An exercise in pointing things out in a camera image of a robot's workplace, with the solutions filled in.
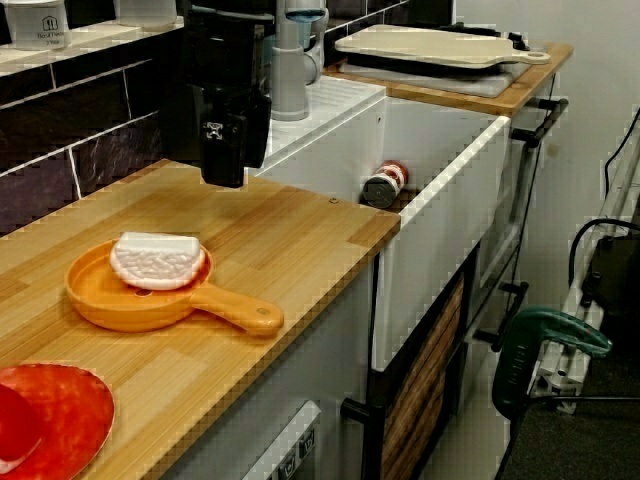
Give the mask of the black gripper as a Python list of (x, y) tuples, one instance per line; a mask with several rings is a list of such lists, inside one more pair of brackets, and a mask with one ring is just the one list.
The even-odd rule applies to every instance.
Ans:
[(272, 12), (185, 14), (182, 114), (199, 116), (210, 102), (238, 114), (202, 122), (201, 174), (207, 184), (240, 188), (244, 158), (247, 167), (262, 167), (271, 120), (263, 43), (274, 28)]

